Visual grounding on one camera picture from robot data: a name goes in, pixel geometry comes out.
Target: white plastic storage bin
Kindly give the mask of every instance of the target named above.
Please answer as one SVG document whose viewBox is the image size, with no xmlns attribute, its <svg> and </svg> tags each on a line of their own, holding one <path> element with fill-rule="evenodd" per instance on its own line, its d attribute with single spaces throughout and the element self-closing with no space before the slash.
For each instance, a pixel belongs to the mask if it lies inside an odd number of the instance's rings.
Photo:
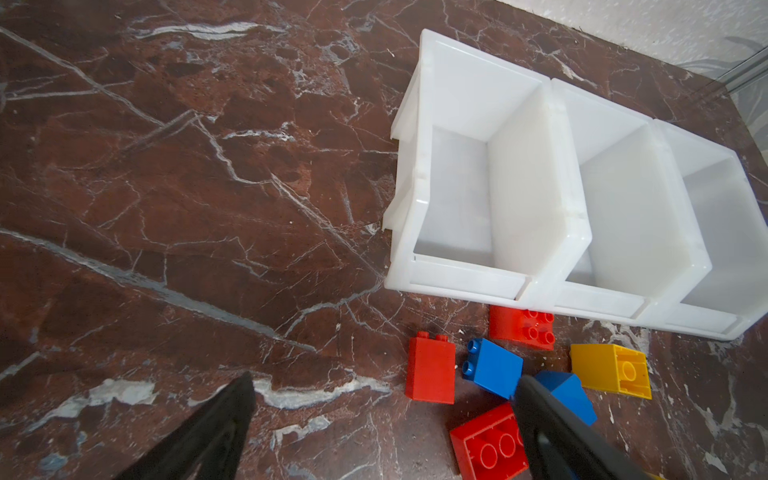
<svg viewBox="0 0 768 480">
<path fill-rule="evenodd" d="M 551 311 L 664 329 L 712 268 L 672 151 L 646 115 L 552 86 L 568 112 L 593 238 Z"/>
<path fill-rule="evenodd" d="M 432 31 L 392 125 L 385 286 L 536 308 L 591 240 L 550 79 Z"/>
<path fill-rule="evenodd" d="M 667 329 L 730 340 L 768 313 L 768 227 L 736 153 L 663 121 L 712 271 L 675 306 Z"/>
</svg>

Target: red 2x2 brick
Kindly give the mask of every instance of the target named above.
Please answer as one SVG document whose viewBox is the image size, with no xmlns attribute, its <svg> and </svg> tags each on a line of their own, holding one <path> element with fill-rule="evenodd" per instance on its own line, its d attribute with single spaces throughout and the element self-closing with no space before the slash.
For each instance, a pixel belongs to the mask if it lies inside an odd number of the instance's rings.
<svg viewBox="0 0 768 480">
<path fill-rule="evenodd" d="M 541 350 L 554 349 L 551 313 L 491 305 L 488 317 L 491 339 L 511 340 Z"/>
<path fill-rule="evenodd" d="M 509 403 L 453 429 L 451 443 L 464 480 L 507 480 L 528 468 Z"/>
</svg>

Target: blue lego brick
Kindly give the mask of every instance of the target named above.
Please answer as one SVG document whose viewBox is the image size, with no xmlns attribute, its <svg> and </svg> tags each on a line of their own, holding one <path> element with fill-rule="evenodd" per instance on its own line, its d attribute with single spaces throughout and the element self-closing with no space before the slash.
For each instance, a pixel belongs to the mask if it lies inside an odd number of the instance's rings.
<svg viewBox="0 0 768 480">
<path fill-rule="evenodd" d="M 566 372 L 539 372 L 534 377 L 547 390 L 552 393 L 560 403 L 571 410 L 582 422 L 592 425 L 598 420 L 594 414 L 592 402 L 581 387 L 581 380 L 573 374 Z"/>
<path fill-rule="evenodd" d="M 509 400 L 518 388 L 523 359 L 486 339 L 469 340 L 462 375 L 483 389 Z"/>
</svg>

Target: red lego brick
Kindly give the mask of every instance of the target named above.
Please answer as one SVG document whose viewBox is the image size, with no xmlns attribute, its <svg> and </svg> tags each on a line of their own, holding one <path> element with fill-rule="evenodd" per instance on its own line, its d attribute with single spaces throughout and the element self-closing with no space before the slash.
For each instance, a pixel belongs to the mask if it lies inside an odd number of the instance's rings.
<svg viewBox="0 0 768 480">
<path fill-rule="evenodd" d="M 408 352 L 406 396 L 420 402 L 453 405 L 456 382 L 456 345 L 446 335 L 429 338 L 419 332 Z"/>
<path fill-rule="evenodd" d="M 542 350 L 554 349 L 554 315 L 551 313 L 491 305 L 489 317 L 491 339 L 512 340 Z"/>
<path fill-rule="evenodd" d="M 451 443 L 464 480 L 507 480 L 528 468 L 509 403 L 451 430 Z"/>
</svg>

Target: lego stud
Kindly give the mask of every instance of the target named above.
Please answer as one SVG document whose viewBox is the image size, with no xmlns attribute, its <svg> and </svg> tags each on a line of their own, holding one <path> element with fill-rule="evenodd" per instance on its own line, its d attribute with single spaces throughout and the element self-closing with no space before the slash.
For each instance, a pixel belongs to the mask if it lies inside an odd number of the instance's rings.
<svg viewBox="0 0 768 480">
<path fill-rule="evenodd" d="M 480 464 L 480 466 L 490 470 L 496 466 L 498 462 L 498 453 L 492 444 L 486 442 L 483 439 L 474 437 L 467 440 L 467 449 L 470 456 Z"/>
<path fill-rule="evenodd" d="M 514 420 L 507 419 L 504 422 L 499 423 L 496 425 L 496 428 L 501 430 L 502 432 L 507 432 L 509 435 L 515 436 L 520 432 L 520 429 L 518 428 L 518 424 L 515 423 Z"/>
<path fill-rule="evenodd" d="M 485 440 L 496 447 L 497 452 L 501 453 L 502 457 L 510 458 L 515 455 L 515 437 L 512 435 L 496 429 L 491 429 L 485 432 L 483 436 Z"/>
<path fill-rule="evenodd" d="M 469 340 L 467 342 L 467 351 L 470 353 L 477 353 L 480 351 L 480 342 L 477 340 Z"/>
<path fill-rule="evenodd" d="M 637 370 L 634 369 L 632 362 L 619 362 L 619 379 L 634 382 L 636 378 Z"/>
<path fill-rule="evenodd" d="M 475 373 L 475 364 L 469 360 L 462 364 L 462 373 L 466 376 L 472 376 Z"/>
<path fill-rule="evenodd" d="M 539 333 L 539 337 L 541 339 L 541 343 L 544 343 L 545 345 L 551 345 L 554 343 L 554 334 L 552 332 L 542 330 Z"/>
<path fill-rule="evenodd" d="M 538 337 L 538 332 L 534 327 L 528 326 L 523 329 L 523 335 L 525 335 L 525 338 L 529 340 L 536 340 Z"/>
</svg>

